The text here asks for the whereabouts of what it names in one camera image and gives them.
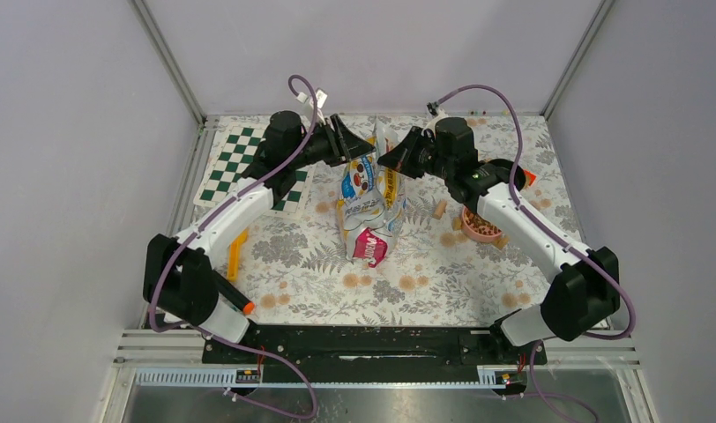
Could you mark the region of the yellow plastic scoop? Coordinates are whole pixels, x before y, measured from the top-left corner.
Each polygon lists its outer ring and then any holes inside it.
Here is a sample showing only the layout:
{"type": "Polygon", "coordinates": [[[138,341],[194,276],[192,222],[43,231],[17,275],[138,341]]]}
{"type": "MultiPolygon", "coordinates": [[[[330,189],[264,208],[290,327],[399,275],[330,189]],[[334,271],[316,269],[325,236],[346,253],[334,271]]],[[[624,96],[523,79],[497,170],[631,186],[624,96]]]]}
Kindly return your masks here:
{"type": "Polygon", "coordinates": [[[238,279],[241,250],[243,244],[248,240],[248,234],[249,231],[244,229],[229,246],[226,279],[231,284],[234,284],[238,279]]]}

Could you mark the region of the floral tablecloth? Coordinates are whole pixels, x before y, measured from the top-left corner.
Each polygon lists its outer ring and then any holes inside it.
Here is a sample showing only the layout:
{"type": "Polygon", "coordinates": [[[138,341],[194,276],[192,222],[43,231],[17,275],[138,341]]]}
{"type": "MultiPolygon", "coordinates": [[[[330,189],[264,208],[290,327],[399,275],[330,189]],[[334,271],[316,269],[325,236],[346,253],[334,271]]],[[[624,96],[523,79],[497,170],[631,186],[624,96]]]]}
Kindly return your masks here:
{"type": "MultiPolygon", "coordinates": [[[[484,160],[513,159],[516,135],[507,115],[466,119],[484,160]]],[[[523,195],[565,234],[580,238],[548,124],[519,117],[520,164],[537,178],[523,195]]],[[[541,302],[549,284],[511,241],[503,250],[459,229],[462,206],[439,179],[406,179],[406,216],[395,249],[376,268],[346,259],[336,203],[342,167],[312,167],[299,219],[262,216],[249,226],[234,286],[256,305],[257,323],[487,326],[541,302]],[[434,219],[436,204],[445,214],[434,219]]]]}

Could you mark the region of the orange red small object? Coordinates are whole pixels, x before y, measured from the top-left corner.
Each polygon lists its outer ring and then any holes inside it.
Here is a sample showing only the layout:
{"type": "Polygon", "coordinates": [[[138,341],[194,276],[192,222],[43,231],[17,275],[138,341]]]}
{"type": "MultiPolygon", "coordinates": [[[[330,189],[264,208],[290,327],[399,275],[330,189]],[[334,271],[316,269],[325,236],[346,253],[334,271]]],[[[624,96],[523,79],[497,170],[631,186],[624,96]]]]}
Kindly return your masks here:
{"type": "Polygon", "coordinates": [[[527,189],[535,183],[537,176],[535,174],[533,174],[532,172],[529,172],[528,170],[525,170],[525,169],[523,170],[523,172],[524,172],[524,175],[526,178],[524,189],[527,189]]]}

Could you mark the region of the green white chessboard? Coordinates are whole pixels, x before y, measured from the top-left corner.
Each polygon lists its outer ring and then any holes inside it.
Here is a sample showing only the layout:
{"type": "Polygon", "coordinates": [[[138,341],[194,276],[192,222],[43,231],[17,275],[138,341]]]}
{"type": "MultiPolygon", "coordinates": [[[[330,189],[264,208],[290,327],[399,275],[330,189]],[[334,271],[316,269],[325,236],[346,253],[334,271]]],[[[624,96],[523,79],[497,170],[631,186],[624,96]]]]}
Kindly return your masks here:
{"type": "MultiPolygon", "coordinates": [[[[265,134],[264,123],[235,122],[216,132],[213,148],[202,181],[193,197],[193,204],[210,209],[236,188],[245,168],[265,134]]],[[[286,196],[266,214],[282,219],[299,219],[309,199],[314,169],[306,167],[295,172],[296,182],[286,196]]]]}

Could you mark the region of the black marker orange cap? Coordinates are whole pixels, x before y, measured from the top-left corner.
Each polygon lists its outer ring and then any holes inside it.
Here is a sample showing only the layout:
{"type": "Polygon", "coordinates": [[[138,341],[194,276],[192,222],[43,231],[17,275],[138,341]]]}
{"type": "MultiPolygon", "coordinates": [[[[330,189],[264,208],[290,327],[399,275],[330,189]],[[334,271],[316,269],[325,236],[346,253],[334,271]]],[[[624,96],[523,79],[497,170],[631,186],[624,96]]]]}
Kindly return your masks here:
{"type": "Polygon", "coordinates": [[[255,311],[256,305],[253,301],[220,274],[216,273],[215,276],[218,291],[228,302],[238,308],[243,315],[251,315],[255,311]]]}

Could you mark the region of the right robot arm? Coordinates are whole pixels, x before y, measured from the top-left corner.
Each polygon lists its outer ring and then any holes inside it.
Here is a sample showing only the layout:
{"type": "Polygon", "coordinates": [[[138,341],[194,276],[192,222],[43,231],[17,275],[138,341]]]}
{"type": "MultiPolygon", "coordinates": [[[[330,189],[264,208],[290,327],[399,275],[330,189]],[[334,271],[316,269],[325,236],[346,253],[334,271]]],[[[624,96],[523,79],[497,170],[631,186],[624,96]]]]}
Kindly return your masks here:
{"type": "Polygon", "coordinates": [[[526,208],[519,193],[523,171],[509,160],[479,160],[465,119],[445,117],[433,129],[413,127],[378,163],[410,178],[443,179],[454,200],[500,229],[546,277],[550,287],[541,304],[491,327],[489,349],[498,361],[513,362],[538,339],[572,341],[620,308],[616,255],[562,234],[539,211],[526,208]]]}

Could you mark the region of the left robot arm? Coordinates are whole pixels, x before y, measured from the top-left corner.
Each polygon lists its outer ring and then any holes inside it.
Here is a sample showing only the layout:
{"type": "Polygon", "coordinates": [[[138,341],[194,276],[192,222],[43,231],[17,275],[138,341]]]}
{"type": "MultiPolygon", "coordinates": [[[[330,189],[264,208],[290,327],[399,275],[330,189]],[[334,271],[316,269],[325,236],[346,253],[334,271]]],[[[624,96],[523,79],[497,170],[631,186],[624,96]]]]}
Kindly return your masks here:
{"type": "Polygon", "coordinates": [[[143,297],[149,323],[158,332],[183,324],[219,340],[238,362],[257,353],[257,339],[248,332],[254,305],[214,267],[231,244],[256,219],[288,197],[298,170],[323,162],[330,167],[347,164],[373,152],[373,146],[355,135],[338,115],[305,126],[299,114],[280,111],[267,126],[255,130],[257,143],[250,161],[235,161],[225,196],[199,220],[174,236],[155,235],[145,259],[143,297]]]}

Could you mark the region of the wooden cork cylinder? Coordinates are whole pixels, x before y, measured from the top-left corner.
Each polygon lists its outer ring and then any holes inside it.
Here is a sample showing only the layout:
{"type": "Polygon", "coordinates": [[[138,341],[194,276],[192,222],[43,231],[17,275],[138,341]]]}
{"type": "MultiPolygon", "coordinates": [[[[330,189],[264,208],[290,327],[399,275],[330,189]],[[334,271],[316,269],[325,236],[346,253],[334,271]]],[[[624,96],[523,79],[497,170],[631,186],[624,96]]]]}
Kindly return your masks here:
{"type": "Polygon", "coordinates": [[[432,213],[432,217],[434,219],[440,219],[443,217],[446,211],[447,202],[445,200],[441,200],[436,204],[436,207],[432,213]]]}

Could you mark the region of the wooden block near bowl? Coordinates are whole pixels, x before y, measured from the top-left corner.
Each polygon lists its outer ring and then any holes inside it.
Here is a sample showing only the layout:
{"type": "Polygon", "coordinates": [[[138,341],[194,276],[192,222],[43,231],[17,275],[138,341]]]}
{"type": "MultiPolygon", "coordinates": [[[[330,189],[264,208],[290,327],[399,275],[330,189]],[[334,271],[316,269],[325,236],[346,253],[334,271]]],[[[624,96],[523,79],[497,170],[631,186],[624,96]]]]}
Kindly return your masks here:
{"type": "Polygon", "coordinates": [[[502,234],[501,236],[496,238],[496,240],[493,242],[493,245],[497,249],[503,250],[506,247],[506,245],[508,244],[508,242],[509,242],[509,237],[505,234],[502,234]]]}

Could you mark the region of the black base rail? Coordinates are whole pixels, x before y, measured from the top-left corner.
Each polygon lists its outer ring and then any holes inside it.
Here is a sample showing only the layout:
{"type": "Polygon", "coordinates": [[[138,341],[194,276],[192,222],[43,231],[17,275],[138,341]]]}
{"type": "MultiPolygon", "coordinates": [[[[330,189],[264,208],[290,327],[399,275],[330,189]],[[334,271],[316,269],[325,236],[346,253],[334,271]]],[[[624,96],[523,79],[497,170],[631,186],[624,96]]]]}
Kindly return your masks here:
{"type": "Polygon", "coordinates": [[[544,365],[541,346],[510,346],[484,327],[253,324],[241,345],[279,355],[314,383],[478,382],[488,368],[544,365]]]}

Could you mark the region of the black empty bowl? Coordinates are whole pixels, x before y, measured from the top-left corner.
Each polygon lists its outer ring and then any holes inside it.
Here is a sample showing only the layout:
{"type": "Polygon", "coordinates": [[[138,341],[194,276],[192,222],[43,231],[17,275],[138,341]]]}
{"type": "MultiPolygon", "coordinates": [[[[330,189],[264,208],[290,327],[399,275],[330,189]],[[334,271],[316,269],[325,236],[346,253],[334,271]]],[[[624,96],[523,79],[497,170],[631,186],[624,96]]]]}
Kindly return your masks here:
{"type": "Polygon", "coordinates": [[[517,190],[522,190],[527,187],[528,182],[525,170],[519,165],[514,166],[511,160],[492,159],[488,160],[487,164],[494,167],[496,176],[506,184],[513,181],[517,190]]]}

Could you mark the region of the pink bowl with kibble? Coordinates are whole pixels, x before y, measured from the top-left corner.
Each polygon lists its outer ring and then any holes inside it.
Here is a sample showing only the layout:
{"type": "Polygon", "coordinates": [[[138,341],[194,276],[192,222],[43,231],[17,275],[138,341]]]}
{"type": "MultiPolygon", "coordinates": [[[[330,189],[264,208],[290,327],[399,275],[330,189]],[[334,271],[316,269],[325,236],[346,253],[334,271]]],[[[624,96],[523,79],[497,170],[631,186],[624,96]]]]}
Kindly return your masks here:
{"type": "Polygon", "coordinates": [[[503,232],[475,212],[464,207],[460,213],[461,230],[471,240],[494,243],[503,238],[503,232]]]}

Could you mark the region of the cat food bag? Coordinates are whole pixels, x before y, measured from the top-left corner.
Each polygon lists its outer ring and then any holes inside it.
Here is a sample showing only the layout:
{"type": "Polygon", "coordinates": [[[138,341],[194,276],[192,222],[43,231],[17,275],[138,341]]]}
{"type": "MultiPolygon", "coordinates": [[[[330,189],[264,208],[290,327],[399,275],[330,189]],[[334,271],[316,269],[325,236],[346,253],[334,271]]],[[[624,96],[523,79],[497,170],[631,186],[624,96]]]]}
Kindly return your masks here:
{"type": "Polygon", "coordinates": [[[399,242],[407,201],[404,176],[377,163],[399,143],[397,133],[376,121],[368,142],[374,152],[344,168],[337,217],[347,259],[375,268],[399,242]]]}

